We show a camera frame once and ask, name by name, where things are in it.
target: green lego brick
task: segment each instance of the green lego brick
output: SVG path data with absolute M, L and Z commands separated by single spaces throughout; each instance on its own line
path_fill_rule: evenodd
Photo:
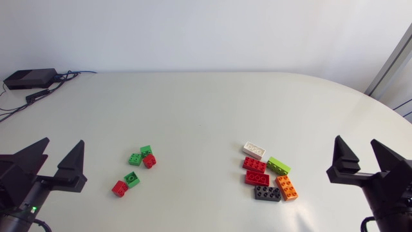
M 130 159 L 129 159 L 129 164 L 131 165 L 137 165 L 140 166 L 143 160 L 143 155 L 142 154 L 131 154 Z
M 143 158 L 146 158 L 149 154 L 153 154 L 150 145 L 141 147 L 140 152 L 142 153 Z
M 283 164 L 282 162 L 278 161 L 277 159 L 273 157 L 269 158 L 267 162 L 267 168 L 274 171 L 278 175 L 287 175 L 289 174 L 289 171 L 291 170 L 289 166 L 287 166 L 286 164 Z
M 140 182 L 134 171 L 127 174 L 127 176 L 124 177 L 124 180 L 129 188 L 135 187 Z

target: black lego brick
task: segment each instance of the black lego brick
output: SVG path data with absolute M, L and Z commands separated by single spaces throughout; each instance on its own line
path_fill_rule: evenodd
M 275 187 L 255 186 L 255 199 L 278 202 L 281 200 L 281 192 Z

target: orange lego brick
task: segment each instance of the orange lego brick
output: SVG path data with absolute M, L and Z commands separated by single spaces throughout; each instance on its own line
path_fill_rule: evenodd
M 281 190 L 282 196 L 285 201 L 295 200 L 298 197 L 296 190 L 288 176 L 277 177 L 275 179 L 275 182 Z

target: table surface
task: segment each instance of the table surface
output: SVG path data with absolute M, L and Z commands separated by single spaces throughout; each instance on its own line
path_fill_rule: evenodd
M 36 91 L 8 92 L 0 107 Z M 372 139 L 412 159 L 412 127 L 401 116 L 340 84 L 291 73 L 85 73 L 1 123 L 0 148 L 15 153 L 48 137 L 39 174 L 54 175 L 85 141 L 82 193 L 53 191 L 38 214 L 54 231 L 358 231 L 371 215 L 361 189 L 326 175 L 337 135 L 362 172 L 379 170 Z M 254 199 L 241 167 L 246 141 L 266 149 L 263 162 L 273 156 L 292 168 L 297 200 Z M 129 165 L 148 144 L 157 164 Z M 140 183 L 114 196 L 132 171 Z

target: white wall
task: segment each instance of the white wall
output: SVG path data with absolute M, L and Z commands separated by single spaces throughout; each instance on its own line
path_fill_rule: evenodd
M 412 1 L 2 0 L 0 79 L 63 72 L 282 71 L 364 91 Z

